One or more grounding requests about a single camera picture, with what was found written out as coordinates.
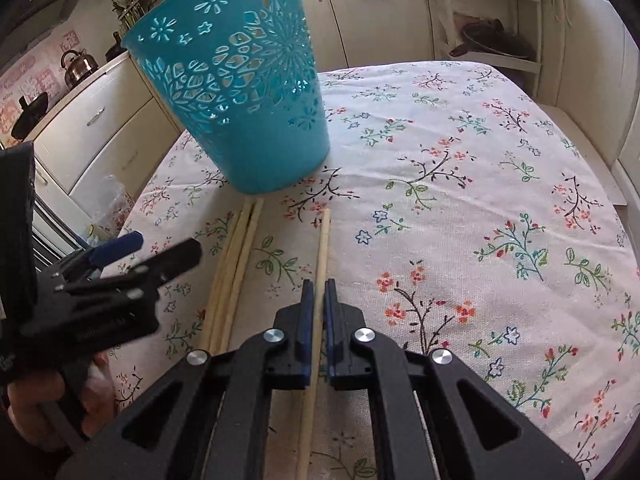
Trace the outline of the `person's left hand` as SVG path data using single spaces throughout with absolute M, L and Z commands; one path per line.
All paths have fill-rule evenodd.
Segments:
M 43 407 L 64 396 L 64 380 L 57 372 L 35 372 L 9 385 L 9 418 L 27 443 L 46 451 L 62 448 L 62 434 L 54 428 Z M 86 411 L 81 430 L 89 438 L 115 418 L 115 390 L 106 352 L 92 358 L 79 401 Z

